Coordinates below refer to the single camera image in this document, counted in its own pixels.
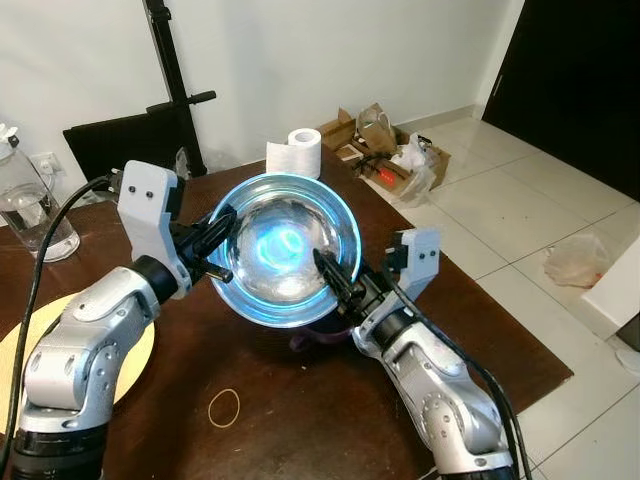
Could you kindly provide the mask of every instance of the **plastic bag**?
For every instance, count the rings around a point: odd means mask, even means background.
[[[398,148],[391,120],[377,103],[360,112],[356,129],[372,152],[393,154]]]
[[[574,235],[549,252],[544,272],[562,286],[591,288],[611,266],[607,250],[593,233]]]
[[[430,148],[423,148],[417,133],[409,137],[409,143],[402,146],[402,151],[394,155],[391,161],[407,171],[413,172],[411,181],[398,194],[397,201],[407,207],[416,207],[427,200],[429,189],[436,180],[436,174],[431,170],[436,152]]]

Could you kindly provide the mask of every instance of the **toilet paper roll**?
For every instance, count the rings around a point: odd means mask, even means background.
[[[289,134],[287,145],[267,142],[267,173],[295,173],[320,177],[322,135],[312,128],[299,128]]]

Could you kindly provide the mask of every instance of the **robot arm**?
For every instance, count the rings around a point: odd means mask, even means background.
[[[439,240],[433,230],[408,230],[387,250],[401,272],[398,284],[412,300],[438,272]],[[471,380],[464,361],[414,318],[379,274],[365,268],[351,285],[332,254],[314,255],[339,298],[339,311],[357,325],[356,346],[384,367],[441,477],[515,478],[498,410]]]
[[[173,172],[127,164],[118,212],[134,261],[77,295],[31,354],[13,479],[101,478],[115,386],[128,351],[168,298],[182,298],[205,274],[231,280],[231,272],[206,257],[226,239],[235,211],[213,224],[208,217],[189,227],[171,224],[181,195]]]

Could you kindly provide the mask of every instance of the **floor tile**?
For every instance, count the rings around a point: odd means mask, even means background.
[[[640,387],[606,411],[540,467],[548,480],[640,478]]]
[[[617,335],[613,335],[611,338],[608,338],[607,344],[616,351],[617,350],[628,350],[630,352],[636,351]]]
[[[590,223],[633,202],[626,195],[544,152],[511,162],[501,169]]]
[[[587,223],[522,182],[490,170],[432,192],[432,200],[512,262]]]
[[[536,462],[533,461],[533,459],[531,457],[529,457],[527,455],[527,457],[529,458],[529,469],[531,470],[531,473],[533,474],[533,479],[534,480],[538,480],[542,477],[540,477],[540,475],[536,476],[536,470],[538,468],[538,466],[536,465]],[[525,478],[524,475],[524,467],[522,466],[522,460],[520,459],[520,454],[518,454],[518,471],[520,472],[520,478]]]
[[[633,202],[613,215],[600,220],[596,227],[620,242],[623,249],[640,236],[640,203]]]
[[[602,343],[512,266],[481,278],[478,284],[571,369]]]
[[[474,118],[435,127],[494,165],[503,165],[539,151],[536,147]]]
[[[577,233],[582,234],[590,232],[595,233],[602,241],[604,247],[609,252],[612,262],[622,254],[623,250],[620,243],[596,226],[586,227]],[[560,240],[558,243],[566,241],[567,238]],[[546,261],[547,256],[547,249],[543,248],[515,262],[513,265],[527,278],[542,288],[567,310],[578,316],[578,319],[580,319],[581,310],[574,307],[575,303],[580,301],[581,295],[587,290],[584,288],[557,285],[551,277],[544,273],[544,262]]]
[[[547,477],[544,476],[544,473],[539,468],[536,468],[534,471],[531,472],[531,474],[533,475],[533,480],[548,480]]]
[[[615,352],[604,342],[573,371],[574,376],[567,382],[519,415],[527,453],[537,464],[638,384],[638,379],[618,363]]]
[[[429,138],[434,145],[451,155],[442,185],[457,182],[463,178],[495,168],[495,165],[488,160],[476,155],[468,148],[450,139],[446,134],[435,129],[423,130],[420,134]]]
[[[507,264],[506,260],[433,204],[401,208],[400,213],[417,227],[440,231],[441,250],[471,278],[479,278]]]

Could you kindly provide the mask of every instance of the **black door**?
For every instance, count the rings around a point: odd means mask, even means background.
[[[638,0],[527,0],[483,120],[640,199]]]

